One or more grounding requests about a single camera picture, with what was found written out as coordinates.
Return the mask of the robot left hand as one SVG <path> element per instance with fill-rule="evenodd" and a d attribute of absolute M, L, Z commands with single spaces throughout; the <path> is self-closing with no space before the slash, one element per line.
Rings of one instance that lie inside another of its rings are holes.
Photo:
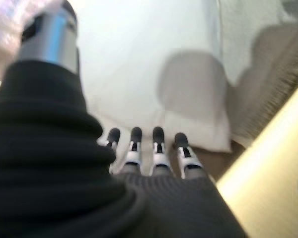
<path fill-rule="evenodd" d="M 178 133 L 174 176 L 161 127 L 140 168 L 141 129 L 118 174 L 119 130 L 102 146 L 80 81 L 77 17 L 53 1 L 24 27 L 0 85 L 0 238 L 245 238 L 203 165 Z"/>

